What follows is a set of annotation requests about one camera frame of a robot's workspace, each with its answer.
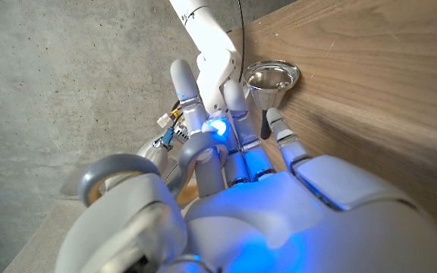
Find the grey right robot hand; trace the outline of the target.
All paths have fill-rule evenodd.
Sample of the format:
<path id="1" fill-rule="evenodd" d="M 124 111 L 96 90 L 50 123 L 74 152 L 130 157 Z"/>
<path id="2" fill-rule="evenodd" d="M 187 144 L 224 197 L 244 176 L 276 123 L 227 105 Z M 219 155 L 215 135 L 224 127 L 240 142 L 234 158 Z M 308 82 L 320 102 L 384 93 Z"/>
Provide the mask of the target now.
<path id="1" fill-rule="evenodd" d="M 145 143 L 137 154 L 149 159 L 159 169 L 161 177 L 169 180 L 178 166 L 179 153 L 189 136 L 185 125 L 177 122 Z"/>

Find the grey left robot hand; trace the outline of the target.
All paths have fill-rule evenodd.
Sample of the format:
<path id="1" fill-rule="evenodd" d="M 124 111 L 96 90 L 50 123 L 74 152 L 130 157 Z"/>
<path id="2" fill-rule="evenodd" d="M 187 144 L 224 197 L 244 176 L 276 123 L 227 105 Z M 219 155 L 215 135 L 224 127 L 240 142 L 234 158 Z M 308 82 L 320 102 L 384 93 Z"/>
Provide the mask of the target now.
<path id="1" fill-rule="evenodd" d="M 147 158 L 89 166 L 86 208 L 58 272 L 437 272 L 437 227 L 405 193 L 336 157 L 311 157 L 277 109 L 267 121 L 286 168 L 253 132 L 238 82 L 206 116 L 186 61 L 171 66 L 190 138 L 164 181 Z"/>

